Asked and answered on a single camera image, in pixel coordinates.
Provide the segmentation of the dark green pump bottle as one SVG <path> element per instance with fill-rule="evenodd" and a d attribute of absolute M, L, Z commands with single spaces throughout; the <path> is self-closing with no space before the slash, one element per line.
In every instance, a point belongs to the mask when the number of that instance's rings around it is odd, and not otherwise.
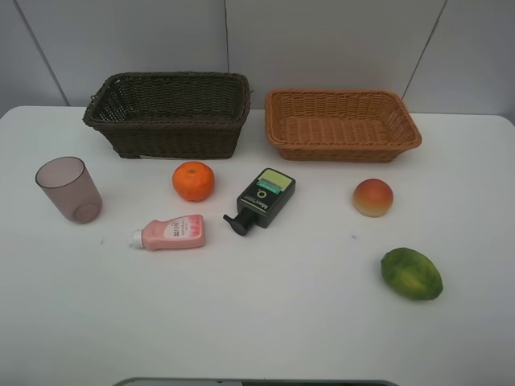
<path fill-rule="evenodd" d="M 245 236 L 253 226 L 268 228 L 295 193 L 296 180 L 278 170 L 264 169 L 237 197 L 235 217 L 223 219 L 232 230 Z"/>

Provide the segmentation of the pink bottle white cap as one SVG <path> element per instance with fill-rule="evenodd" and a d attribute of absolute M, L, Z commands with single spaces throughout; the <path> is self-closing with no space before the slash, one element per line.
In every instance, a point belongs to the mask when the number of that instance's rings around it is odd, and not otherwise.
<path fill-rule="evenodd" d="M 156 251 L 199 248 L 205 242 L 204 217 L 195 214 L 166 221 L 153 220 L 131 235 L 129 246 Z"/>

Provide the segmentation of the red yellow peach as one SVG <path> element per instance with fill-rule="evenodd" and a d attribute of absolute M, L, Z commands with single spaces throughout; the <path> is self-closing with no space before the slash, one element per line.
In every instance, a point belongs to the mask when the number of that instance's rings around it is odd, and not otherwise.
<path fill-rule="evenodd" d="M 363 216 L 381 217 L 393 205 L 393 190 L 380 179 L 366 179 L 356 186 L 352 201 L 354 208 Z"/>

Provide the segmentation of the green mango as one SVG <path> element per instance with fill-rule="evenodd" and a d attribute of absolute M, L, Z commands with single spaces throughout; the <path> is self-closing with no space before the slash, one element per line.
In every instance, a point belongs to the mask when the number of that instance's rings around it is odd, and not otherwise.
<path fill-rule="evenodd" d="M 412 301 L 435 300 L 443 279 L 433 262 L 411 248 L 396 248 L 381 259 L 381 276 L 396 294 Z"/>

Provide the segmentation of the translucent purple plastic cup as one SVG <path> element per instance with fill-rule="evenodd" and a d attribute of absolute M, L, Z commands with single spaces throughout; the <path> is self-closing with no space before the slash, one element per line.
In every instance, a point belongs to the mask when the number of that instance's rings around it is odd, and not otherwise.
<path fill-rule="evenodd" d="M 38 169 L 35 182 L 73 223 L 87 224 L 101 213 L 102 198 L 80 158 L 67 156 L 46 162 Z"/>

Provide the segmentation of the orange mandarin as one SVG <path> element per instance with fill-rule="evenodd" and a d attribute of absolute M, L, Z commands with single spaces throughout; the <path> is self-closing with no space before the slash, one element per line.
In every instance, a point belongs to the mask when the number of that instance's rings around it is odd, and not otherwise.
<path fill-rule="evenodd" d="M 190 161 L 181 164 L 172 175 L 176 193 L 187 201 L 199 202 L 207 199 L 215 189 L 215 175 L 206 164 Z"/>

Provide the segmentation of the orange wicker basket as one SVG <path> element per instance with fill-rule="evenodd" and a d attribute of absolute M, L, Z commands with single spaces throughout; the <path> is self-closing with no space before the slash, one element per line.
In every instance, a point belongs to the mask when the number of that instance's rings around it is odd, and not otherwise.
<path fill-rule="evenodd" d="M 387 91 L 272 90 L 265 127 L 279 155 L 294 161 L 386 163 L 422 143 L 401 98 Z"/>

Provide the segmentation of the dark brown wicker basket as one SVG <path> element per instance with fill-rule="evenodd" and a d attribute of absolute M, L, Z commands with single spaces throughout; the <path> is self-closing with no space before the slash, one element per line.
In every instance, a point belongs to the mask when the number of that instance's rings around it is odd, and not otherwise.
<path fill-rule="evenodd" d="M 122 158 L 227 159 L 249 110 L 240 74 L 123 72 L 92 96 L 83 122 Z"/>

